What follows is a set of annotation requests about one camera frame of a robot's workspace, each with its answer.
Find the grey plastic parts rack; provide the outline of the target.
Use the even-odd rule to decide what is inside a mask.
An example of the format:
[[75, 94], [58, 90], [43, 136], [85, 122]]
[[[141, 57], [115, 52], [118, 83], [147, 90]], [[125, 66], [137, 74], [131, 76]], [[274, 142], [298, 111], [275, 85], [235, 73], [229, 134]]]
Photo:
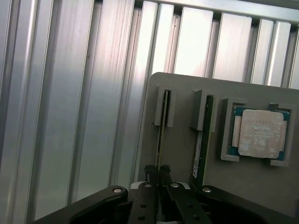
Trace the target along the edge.
[[[161, 166], [170, 166], [173, 182], [260, 215], [265, 224], [299, 224], [299, 90], [153, 74], [142, 116], [139, 179], [146, 177], [146, 165], [155, 166], [157, 171], [165, 91], [169, 91], [169, 98]], [[214, 102], [203, 185], [196, 190], [191, 183], [193, 162], [198, 132], [203, 130], [207, 96], [213, 96]], [[234, 107], [290, 112], [283, 161], [228, 154]]]

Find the CPU with silver heat spreader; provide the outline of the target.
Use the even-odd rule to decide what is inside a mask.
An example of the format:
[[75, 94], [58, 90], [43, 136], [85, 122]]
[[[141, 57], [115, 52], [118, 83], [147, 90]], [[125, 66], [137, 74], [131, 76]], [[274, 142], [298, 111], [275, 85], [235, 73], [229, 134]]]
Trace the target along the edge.
[[234, 107], [232, 119], [229, 155], [284, 160], [289, 111]]

